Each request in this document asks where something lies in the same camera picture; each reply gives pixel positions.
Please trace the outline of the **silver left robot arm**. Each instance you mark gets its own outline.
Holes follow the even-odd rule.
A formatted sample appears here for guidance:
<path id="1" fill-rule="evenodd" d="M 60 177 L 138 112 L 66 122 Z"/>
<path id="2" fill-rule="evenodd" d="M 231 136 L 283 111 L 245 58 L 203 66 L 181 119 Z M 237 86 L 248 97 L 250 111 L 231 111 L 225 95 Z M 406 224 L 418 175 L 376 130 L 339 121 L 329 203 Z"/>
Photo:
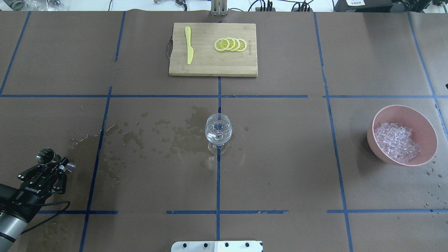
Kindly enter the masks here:
<path id="1" fill-rule="evenodd" d="M 70 201 L 46 203 L 53 194 L 64 194 L 66 190 L 66 166 L 70 166 L 68 158 L 50 161 L 48 164 L 37 164 L 17 175 L 21 180 L 19 188 L 1 185 L 1 251 L 6 252 L 20 235 L 27 233 L 65 211 Z M 42 207 L 66 204 L 66 207 L 45 221 L 28 228 L 27 225 Z"/>

